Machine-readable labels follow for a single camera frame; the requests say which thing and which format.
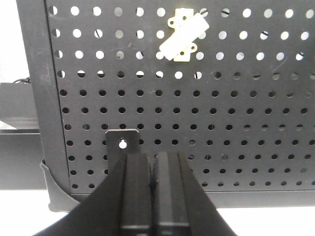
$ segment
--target perforated metal panel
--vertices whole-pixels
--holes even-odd
[[[106,177],[118,128],[151,160],[185,152],[205,191],[314,190],[314,3],[47,0],[71,193]],[[185,63],[158,53],[180,7],[210,24]]]

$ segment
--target black cable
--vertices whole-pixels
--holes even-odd
[[[27,77],[26,79],[18,79],[16,81],[14,81],[13,83],[15,83],[15,84],[17,84],[17,83],[30,84],[31,79],[30,79],[30,77]]]

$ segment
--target white background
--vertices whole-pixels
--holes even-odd
[[[28,76],[16,2],[1,0],[0,83]],[[50,212],[48,203],[45,190],[0,191],[0,236],[30,236],[66,215]],[[239,236],[315,235],[315,207],[219,209],[219,212]],[[211,224],[211,219],[204,220]]]

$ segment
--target metal bracket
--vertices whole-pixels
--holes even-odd
[[[122,155],[140,153],[140,134],[136,129],[110,129],[106,132],[108,170],[111,171]]]

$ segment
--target black plastic part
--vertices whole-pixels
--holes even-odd
[[[36,236],[118,236],[126,158],[79,206]]]
[[[189,236],[190,228],[177,153],[161,152],[154,165],[154,231]]]
[[[179,162],[192,236],[236,236],[194,177],[183,153]]]
[[[145,154],[128,154],[121,219],[122,236],[151,233],[150,169]]]

